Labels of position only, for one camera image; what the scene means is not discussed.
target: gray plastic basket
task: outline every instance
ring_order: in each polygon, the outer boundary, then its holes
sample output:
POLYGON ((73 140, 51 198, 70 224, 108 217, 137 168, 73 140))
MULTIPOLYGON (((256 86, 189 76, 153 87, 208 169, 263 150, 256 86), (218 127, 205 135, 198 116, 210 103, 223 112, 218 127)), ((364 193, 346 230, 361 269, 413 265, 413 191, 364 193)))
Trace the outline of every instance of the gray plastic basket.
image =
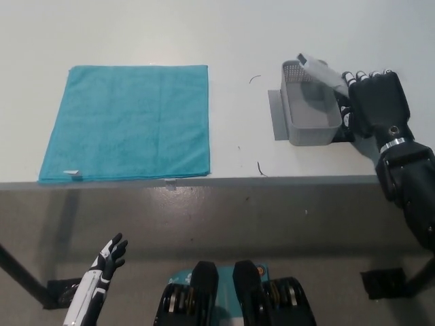
POLYGON ((331 143, 342 123, 334 91, 308 75, 297 60, 283 63, 281 100, 293 145, 331 143))

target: robotic arm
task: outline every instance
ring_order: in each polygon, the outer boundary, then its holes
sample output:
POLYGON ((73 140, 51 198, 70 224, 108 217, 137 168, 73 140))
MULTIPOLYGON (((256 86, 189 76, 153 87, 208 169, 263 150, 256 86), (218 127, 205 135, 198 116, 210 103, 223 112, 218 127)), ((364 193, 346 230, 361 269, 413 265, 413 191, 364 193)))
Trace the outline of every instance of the robotic arm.
POLYGON ((393 71, 343 74, 349 86, 350 129, 376 139, 380 158, 376 173, 383 193, 404 212, 419 244, 435 252, 435 158, 416 143, 408 127, 410 111, 393 71))
POLYGON ((95 326, 103 307, 110 280, 117 268, 124 265, 127 240, 120 243, 119 233, 98 254, 75 292, 63 326, 95 326))

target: white table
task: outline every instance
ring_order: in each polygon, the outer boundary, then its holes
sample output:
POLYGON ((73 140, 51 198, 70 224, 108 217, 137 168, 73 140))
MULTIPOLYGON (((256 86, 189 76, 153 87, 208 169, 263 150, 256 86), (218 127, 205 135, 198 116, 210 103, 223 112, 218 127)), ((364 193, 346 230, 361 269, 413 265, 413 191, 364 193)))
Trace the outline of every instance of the white table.
POLYGON ((211 174, 178 185, 376 181, 350 144, 275 141, 267 90, 299 52, 337 71, 393 69, 416 139, 435 148, 434 10, 430 0, 3 0, 0 189, 37 187, 74 65, 209 65, 211 174))

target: white robotic hand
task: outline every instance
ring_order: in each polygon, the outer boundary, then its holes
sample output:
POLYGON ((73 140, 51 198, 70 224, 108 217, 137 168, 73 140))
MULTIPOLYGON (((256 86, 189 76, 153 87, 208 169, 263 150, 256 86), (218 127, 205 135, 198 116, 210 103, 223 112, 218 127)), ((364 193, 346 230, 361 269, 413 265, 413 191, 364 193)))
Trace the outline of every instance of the white robotic hand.
POLYGON ((95 326, 104 304, 110 280, 118 267, 124 265, 121 257, 126 252, 127 240, 119 233, 101 250, 85 273, 75 292, 63 326, 95 326))

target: towel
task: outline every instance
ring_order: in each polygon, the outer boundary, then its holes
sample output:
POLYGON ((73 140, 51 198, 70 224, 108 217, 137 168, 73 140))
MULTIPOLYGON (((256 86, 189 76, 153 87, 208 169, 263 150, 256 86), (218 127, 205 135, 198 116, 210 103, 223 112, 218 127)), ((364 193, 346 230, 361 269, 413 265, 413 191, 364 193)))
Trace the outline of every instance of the towel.
POLYGON ((210 172, 208 68, 70 70, 40 183, 210 172))

